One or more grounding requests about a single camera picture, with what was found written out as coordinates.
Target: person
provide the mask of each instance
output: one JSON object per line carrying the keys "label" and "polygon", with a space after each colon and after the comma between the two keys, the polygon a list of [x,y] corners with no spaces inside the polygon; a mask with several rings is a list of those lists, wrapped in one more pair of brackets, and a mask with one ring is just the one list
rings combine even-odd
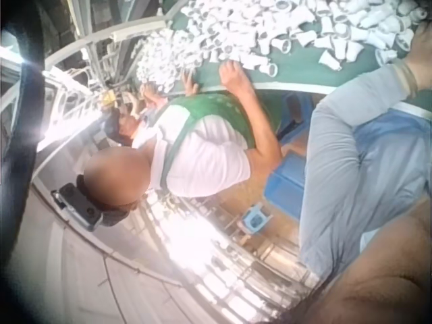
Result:
{"label": "person", "polygon": [[421,24],[403,61],[359,76],[317,106],[300,259],[321,281],[271,323],[431,322],[430,121],[372,136],[368,149],[356,143],[389,107],[432,88],[431,57],[432,25]]}
{"label": "person", "polygon": [[[192,75],[193,71],[182,73],[187,97],[198,93],[198,84],[194,83]],[[107,137],[122,146],[132,146],[136,135],[145,131],[158,110],[168,103],[167,98],[157,94],[152,84],[143,84],[140,92],[142,100],[138,100],[130,92],[124,92],[124,96],[130,100],[130,109],[125,104],[120,105],[119,109],[112,109],[102,124]]]}
{"label": "person", "polygon": [[239,63],[223,63],[219,75],[234,97],[196,94],[165,105],[132,148],[108,148],[92,157],[81,183],[87,197],[127,209],[148,189],[210,196],[276,168],[279,107],[263,110]]}

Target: blue crate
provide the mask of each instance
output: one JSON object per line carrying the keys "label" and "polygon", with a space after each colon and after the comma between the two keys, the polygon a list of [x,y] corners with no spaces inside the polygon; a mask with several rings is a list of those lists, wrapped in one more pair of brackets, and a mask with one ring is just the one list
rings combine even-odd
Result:
{"label": "blue crate", "polygon": [[304,191],[306,159],[289,153],[282,164],[269,176],[264,197],[289,216],[300,219]]}

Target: blue stool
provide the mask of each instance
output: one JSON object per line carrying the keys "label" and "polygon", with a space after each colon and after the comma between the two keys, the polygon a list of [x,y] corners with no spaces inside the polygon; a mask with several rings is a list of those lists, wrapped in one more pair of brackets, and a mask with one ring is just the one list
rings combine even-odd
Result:
{"label": "blue stool", "polygon": [[[309,129],[313,111],[312,96],[303,92],[291,92],[283,98],[283,108],[277,133],[277,140],[282,145],[293,141],[304,130]],[[300,115],[300,121],[294,120],[296,114]]]}
{"label": "blue stool", "polygon": [[267,216],[261,211],[262,208],[263,204],[258,203],[249,208],[244,214],[240,225],[247,234],[252,235],[259,232],[271,219],[271,215]]}
{"label": "blue stool", "polygon": [[304,191],[306,158],[289,153],[281,165],[269,176],[264,197],[284,213],[299,220]]}

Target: gray sleeve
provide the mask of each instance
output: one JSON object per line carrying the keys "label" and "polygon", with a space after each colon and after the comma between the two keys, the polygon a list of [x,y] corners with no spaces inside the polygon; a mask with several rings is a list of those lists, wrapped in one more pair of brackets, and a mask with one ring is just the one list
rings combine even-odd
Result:
{"label": "gray sleeve", "polygon": [[313,240],[333,221],[346,195],[358,187],[353,127],[380,116],[407,96],[394,67],[386,65],[339,87],[313,112],[300,217],[300,258],[306,265]]}

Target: white t-shirt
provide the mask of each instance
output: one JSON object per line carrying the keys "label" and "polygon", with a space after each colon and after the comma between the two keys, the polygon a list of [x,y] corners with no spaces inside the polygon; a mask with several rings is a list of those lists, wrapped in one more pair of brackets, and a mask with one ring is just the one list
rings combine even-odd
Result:
{"label": "white t-shirt", "polygon": [[[163,162],[167,147],[172,145],[189,111],[172,105],[153,128],[139,129],[132,147],[137,149],[157,135],[151,165],[150,189],[161,188]],[[167,175],[167,187],[181,197],[211,196],[250,177],[250,165],[244,137],[222,117],[202,118],[185,137]]]}

